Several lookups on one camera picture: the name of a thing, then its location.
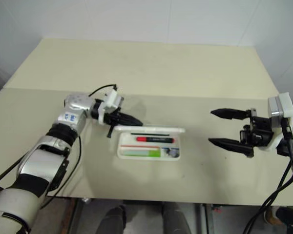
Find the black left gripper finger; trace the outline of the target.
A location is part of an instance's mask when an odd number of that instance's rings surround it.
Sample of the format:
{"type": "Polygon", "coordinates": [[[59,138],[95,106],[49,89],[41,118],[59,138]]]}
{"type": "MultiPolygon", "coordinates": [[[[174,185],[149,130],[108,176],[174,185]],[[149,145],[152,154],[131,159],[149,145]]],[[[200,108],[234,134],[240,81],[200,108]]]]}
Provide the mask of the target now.
{"type": "Polygon", "coordinates": [[[137,118],[135,118],[135,117],[133,117],[133,116],[130,116],[130,115],[127,115],[127,114],[124,114],[124,113],[121,113],[121,112],[119,112],[119,113],[117,113],[117,120],[120,120],[120,119],[137,119],[137,118]]]}
{"type": "Polygon", "coordinates": [[[138,119],[120,119],[117,120],[116,123],[123,126],[143,126],[143,123],[138,119]]]}

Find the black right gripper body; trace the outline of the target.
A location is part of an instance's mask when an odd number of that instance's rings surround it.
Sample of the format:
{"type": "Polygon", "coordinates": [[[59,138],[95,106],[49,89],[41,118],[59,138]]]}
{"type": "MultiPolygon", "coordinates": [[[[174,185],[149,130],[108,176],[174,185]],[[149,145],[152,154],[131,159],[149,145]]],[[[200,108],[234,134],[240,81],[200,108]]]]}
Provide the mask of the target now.
{"type": "Polygon", "coordinates": [[[245,118],[249,118],[250,123],[244,125],[240,131],[240,142],[253,147],[267,146],[273,136],[270,119],[258,117],[254,108],[245,112],[245,118]]]}

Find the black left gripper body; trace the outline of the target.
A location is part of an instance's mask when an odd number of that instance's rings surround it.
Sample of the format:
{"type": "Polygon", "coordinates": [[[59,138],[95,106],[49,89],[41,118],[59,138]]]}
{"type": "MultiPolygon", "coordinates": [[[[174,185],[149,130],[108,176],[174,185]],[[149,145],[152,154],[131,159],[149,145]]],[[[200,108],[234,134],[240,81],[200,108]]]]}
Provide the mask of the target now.
{"type": "Polygon", "coordinates": [[[107,133],[107,138],[111,138],[112,132],[114,128],[120,124],[120,115],[119,115],[119,110],[115,110],[111,113],[107,113],[104,116],[104,123],[106,125],[109,125],[109,130],[107,133]]]}

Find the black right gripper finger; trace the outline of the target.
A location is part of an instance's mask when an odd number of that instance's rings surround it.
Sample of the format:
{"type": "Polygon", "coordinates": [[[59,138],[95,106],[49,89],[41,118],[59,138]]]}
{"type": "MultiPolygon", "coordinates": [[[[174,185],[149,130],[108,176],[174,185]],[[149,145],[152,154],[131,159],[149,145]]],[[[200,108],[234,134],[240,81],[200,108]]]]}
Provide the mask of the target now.
{"type": "Polygon", "coordinates": [[[243,120],[243,119],[251,117],[251,110],[242,111],[242,110],[236,110],[236,109],[222,108],[222,109],[212,110],[210,113],[224,119],[243,120]]]}
{"type": "Polygon", "coordinates": [[[253,157],[253,147],[248,144],[242,144],[241,142],[227,138],[208,138],[208,141],[213,145],[218,146],[227,151],[244,154],[246,157],[253,157]]]}

